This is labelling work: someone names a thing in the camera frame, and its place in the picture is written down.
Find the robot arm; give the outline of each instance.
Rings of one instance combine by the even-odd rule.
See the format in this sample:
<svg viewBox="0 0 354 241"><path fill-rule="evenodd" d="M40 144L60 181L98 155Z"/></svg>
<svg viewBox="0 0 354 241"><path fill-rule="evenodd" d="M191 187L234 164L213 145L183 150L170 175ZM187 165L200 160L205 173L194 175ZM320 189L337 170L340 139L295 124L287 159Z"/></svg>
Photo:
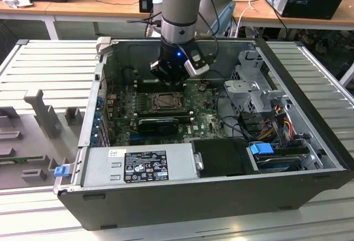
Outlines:
<svg viewBox="0 0 354 241"><path fill-rule="evenodd" d="M160 56L151 65L151 72L161 81L178 83L207 71L215 61L194 40L200 1L163 0Z"/></svg>

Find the paper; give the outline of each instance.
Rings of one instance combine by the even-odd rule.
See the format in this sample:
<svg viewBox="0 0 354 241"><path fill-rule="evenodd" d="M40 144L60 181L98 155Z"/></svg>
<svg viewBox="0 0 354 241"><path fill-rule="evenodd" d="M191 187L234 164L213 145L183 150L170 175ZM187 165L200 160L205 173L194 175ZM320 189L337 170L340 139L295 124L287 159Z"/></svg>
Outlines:
<svg viewBox="0 0 354 241"><path fill-rule="evenodd" d="M33 3L30 0L2 0L8 6L17 9L18 7L31 6Z"/></svg>

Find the circuit board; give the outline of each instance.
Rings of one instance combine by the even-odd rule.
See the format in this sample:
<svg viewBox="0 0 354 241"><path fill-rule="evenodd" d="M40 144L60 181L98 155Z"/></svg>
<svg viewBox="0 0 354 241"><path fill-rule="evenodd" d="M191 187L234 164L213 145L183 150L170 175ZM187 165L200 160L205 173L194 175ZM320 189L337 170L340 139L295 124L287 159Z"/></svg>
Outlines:
<svg viewBox="0 0 354 241"><path fill-rule="evenodd" d="M215 99L213 90L201 81L187 82L184 92L143 93L137 92L133 86L126 86L117 94L118 113L111 119L114 122L114 145L173 144L188 143L193 139L225 138L213 107ZM176 115L173 118L179 120L176 134L139 134L137 126L141 119L169 118L171 112Z"/></svg>

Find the wooden desk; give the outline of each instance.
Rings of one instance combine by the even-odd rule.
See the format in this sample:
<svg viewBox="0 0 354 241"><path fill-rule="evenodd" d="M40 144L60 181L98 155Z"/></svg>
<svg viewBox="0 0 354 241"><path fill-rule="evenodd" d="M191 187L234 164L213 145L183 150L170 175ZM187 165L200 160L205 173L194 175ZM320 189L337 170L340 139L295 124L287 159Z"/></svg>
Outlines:
<svg viewBox="0 0 354 241"><path fill-rule="evenodd" d="M0 19L22 19L44 21L51 39L58 39L55 29L56 21L94 22L96 33L97 22L125 22L131 19L142 19L146 13L139 12L139 0L98 0L109 3L132 5L112 5L95 0L69 0L67 3L34 2L34 6L13 9L0 2ZM282 27L275 13L266 1L254 2L256 10L249 9L242 17L241 25L254 27ZM247 3L237 3L234 16L239 19ZM283 18L288 28L308 28L327 30L354 29L354 0L343 0L332 20Z"/></svg>
<svg viewBox="0 0 354 241"><path fill-rule="evenodd" d="M255 7L255 10L249 9L242 16L241 23L243 26L282 27L274 10L265 0L253 2L252 6ZM236 3L233 16L238 20L243 10L247 7L248 3ZM288 28L353 30L354 0L343 0L331 20L282 18L282 21Z"/></svg>
<svg viewBox="0 0 354 241"><path fill-rule="evenodd" d="M144 18L146 13L139 12L139 0L98 0L108 3L128 5L112 5L95 0L69 0L67 3L51 3L46 9L52 15L84 15L100 17Z"/></svg>

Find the power supply label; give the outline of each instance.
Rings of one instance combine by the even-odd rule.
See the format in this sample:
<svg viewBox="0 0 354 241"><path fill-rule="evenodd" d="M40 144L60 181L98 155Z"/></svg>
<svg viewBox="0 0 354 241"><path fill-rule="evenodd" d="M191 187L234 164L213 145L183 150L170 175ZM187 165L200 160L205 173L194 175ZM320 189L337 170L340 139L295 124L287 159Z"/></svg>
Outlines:
<svg viewBox="0 0 354 241"><path fill-rule="evenodd" d="M168 180L166 151L125 153L125 183Z"/></svg>

